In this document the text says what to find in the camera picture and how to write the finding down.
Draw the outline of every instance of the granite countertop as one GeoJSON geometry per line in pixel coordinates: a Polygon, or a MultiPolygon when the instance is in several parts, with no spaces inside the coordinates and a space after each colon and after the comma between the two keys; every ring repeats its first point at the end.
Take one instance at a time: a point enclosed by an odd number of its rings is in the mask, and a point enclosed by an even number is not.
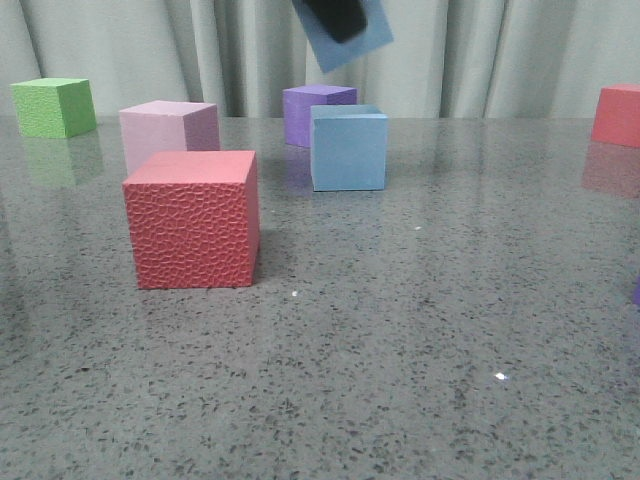
{"type": "Polygon", "coordinates": [[[313,193],[281,119],[221,125],[256,284],[145,291],[117,119],[0,119],[1,478],[640,477],[640,149],[391,120],[384,191],[313,193]]]}

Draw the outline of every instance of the curtain fold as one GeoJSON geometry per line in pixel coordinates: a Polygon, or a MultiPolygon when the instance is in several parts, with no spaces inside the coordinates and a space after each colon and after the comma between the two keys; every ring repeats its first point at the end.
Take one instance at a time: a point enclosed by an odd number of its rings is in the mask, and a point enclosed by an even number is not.
{"type": "Polygon", "coordinates": [[[0,113],[39,76],[89,78],[99,114],[166,99],[250,117],[305,83],[391,117],[592,117],[602,86],[640,83],[637,0],[382,2],[395,41],[323,74],[289,0],[2,0],[0,113]]]}

